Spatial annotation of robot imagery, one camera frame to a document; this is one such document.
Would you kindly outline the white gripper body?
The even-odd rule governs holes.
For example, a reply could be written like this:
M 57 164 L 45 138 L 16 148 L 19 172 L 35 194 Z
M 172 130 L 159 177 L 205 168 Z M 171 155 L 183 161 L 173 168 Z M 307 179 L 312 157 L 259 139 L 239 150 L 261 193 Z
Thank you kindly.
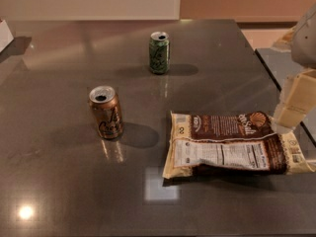
M 291 57 L 303 67 L 316 69 L 316 3 L 295 26 L 291 41 Z

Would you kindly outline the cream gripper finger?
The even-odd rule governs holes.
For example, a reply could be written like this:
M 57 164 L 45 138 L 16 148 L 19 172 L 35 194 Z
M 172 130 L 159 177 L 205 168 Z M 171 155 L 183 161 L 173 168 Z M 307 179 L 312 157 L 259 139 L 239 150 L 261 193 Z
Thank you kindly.
M 288 76 L 273 115 L 275 132 L 292 132 L 316 107 L 316 71 L 308 68 Z

